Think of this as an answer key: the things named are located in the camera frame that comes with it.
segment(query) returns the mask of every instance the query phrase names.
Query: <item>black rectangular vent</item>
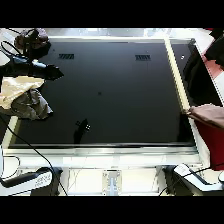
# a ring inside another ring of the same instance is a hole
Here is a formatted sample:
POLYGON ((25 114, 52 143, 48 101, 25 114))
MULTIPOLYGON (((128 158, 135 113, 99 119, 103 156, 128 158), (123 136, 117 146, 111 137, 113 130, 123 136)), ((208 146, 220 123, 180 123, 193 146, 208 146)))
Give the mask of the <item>black rectangular vent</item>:
POLYGON ((59 54, 59 59, 74 59, 74 54, 59 54))
POLYGON ((137 55, 135 55, 135 59, 136 59, 136 61, 150 61, 150 55, 149 54, 145 54, 145 55, 137 54, 137 55))

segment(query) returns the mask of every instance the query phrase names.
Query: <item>metal bracket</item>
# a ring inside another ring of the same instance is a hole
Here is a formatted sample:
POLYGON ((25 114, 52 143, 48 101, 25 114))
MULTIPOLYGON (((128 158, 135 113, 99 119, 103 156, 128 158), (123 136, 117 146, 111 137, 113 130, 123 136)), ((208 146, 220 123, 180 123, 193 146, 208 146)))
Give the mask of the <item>metal bracket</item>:
POLYGON ((104 196, 119 196, 122 190, 121 171, 103 171, 102 189, 104 196))

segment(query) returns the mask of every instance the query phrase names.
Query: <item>beige strip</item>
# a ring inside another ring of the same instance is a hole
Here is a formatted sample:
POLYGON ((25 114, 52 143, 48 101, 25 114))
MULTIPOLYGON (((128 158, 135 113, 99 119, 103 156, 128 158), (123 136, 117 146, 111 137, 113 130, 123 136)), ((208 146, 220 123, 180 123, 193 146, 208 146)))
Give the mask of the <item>beige strip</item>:
POLYGON ((180 76, 180 72, 179 69, 177 67, 177 63, 176 63, 176 59, 173 53, 173 49, 170 43, 170 40, 167 36, 164 36, 164 40, 165 40, 165 45, 166 45, 166 50, 167 50, 167 55, 168 55, 168 59, 170 62, 170 66, 173 72, 173 78, 174 78, 174 82, 175 82, 175 86, 176 86, 176 90, 177 90, 177 95, 178 95, 178 99, 180 102, 180 106, 181 109, 189 109, 190 105, 187 99, 187 95, 184 89, 184 85, 180 76))
MULTIPOLYGON (((12 131, 15 131, 17 121, 18 121, 18 117, 16 117, 16 116, 12 116, 11 117, 8 126, 10 127, 10 129, 12 131)), ((4 138, 3 138, 3 141, 2 141, 2 148, 3 148, 3 150, 4 149, 8 149, 9 144, 10 144, 11 139, 12 139, 12 136, 13 136, 13 134, 7 128, 6 132, 5 132, 5 135, 4 135, 4 138)))

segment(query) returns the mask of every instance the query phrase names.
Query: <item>black glass surface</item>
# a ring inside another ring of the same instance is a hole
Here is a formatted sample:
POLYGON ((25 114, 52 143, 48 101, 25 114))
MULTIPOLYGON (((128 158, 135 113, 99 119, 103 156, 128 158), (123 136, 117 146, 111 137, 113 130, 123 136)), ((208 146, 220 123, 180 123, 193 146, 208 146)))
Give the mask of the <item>black glass surface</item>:
MULTIPOLYGON (((173 47, 175 55, 190 55, 185 45, 173 47)), ((29 143, 195 145, 163 43, 55 42, 39 61, 65 76, 41 88, 53 115, 21 121, 18 134, 29 143)))

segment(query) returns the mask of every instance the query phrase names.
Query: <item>gray rag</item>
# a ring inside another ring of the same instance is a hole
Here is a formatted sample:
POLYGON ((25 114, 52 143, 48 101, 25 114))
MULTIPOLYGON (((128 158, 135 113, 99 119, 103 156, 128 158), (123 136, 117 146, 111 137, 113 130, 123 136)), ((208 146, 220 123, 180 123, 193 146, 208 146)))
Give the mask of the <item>gray rag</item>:
POLYGON ((10 109, 4 109, 0 106, 0 112, 19 118, 36 120, 47 118, 53 111, 37 89, 29 89, 12 102, 10 109))

